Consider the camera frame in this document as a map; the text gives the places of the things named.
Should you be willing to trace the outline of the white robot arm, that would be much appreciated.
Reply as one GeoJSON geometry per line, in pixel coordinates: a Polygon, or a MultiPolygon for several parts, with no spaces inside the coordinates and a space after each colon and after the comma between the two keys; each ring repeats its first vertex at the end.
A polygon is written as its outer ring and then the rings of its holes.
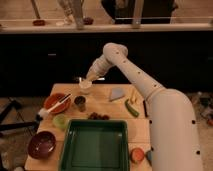
{"type": "Polygon", "coordinates": [[[182,92],[165,88],[127,59],[126,46],[107,43],[86,76],[96,80],[116,66],[148,104],[153,171],[203,171],[193,105],[182,92]]]}

